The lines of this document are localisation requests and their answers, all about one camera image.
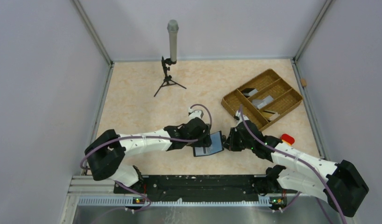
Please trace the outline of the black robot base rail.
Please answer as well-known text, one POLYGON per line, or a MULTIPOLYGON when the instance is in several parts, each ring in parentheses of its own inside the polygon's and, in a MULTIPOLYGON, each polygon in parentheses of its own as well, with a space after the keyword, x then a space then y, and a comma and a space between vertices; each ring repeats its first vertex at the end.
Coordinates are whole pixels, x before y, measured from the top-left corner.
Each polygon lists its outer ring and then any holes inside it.
POLYGON ((264 175, 149 175, 131 189, 152 202, 253 202, 285 192, 264 175))

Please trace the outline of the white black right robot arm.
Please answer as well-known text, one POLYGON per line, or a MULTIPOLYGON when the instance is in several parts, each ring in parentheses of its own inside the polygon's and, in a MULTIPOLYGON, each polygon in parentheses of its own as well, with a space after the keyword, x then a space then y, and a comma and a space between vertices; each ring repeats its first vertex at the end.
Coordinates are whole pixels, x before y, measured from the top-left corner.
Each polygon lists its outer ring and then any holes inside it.
POLYGON ((369 188, 355 165, 347 160, 327 161, 295 149, 274 136, 263 135, 248 118, 235 117, 230 129, 230 151, 249 149, 258 158, 274 163, 267 170, 267 188, 306 193, 327 202, 346 217, 354 217, 369 188))

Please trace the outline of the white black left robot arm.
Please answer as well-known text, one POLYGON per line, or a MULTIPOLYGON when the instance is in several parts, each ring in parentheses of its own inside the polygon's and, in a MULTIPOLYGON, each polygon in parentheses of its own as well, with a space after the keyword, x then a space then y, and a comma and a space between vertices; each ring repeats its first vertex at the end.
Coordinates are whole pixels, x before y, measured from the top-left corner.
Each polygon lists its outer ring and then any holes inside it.
POLYGON ((106 130, 84 151, 93 180, 118 181, 132 193, 142 189, 142 175, 136 166, 122 163, 126 156, 154 151, 182 149, 208 136, 210 125, 200 118, 186 124, 133 135, 106 130))

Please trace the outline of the silver credit card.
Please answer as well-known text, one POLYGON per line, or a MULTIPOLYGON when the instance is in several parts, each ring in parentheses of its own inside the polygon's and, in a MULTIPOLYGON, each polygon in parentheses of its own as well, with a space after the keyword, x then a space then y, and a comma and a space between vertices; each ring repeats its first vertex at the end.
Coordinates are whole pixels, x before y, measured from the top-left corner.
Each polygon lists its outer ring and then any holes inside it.
POLYGON ((195 154, 196 155, 208 155, 210 154, 210 148, 209 147, 197 147, 195 148, 195 154))

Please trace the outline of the black leather card holder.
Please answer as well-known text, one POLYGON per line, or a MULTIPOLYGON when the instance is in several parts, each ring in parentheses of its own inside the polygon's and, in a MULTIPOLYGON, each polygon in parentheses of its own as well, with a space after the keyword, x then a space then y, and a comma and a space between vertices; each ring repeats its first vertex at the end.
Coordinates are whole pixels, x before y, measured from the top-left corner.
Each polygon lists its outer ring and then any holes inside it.
POLYGON ((211 139, 211 145, 209 146, 210 154, 198 156, 195 154, 195 148, 197 148, 197 147, 193 147, 193 156, 194 157, 210 156, 210 155, 214 155, 214 154, 217 154, 217 153, 224 151, 223 142, 226 140, 226 136, 222 134, 222 131, 218 131, 218 132, 211 134, 210 139, 211 139))

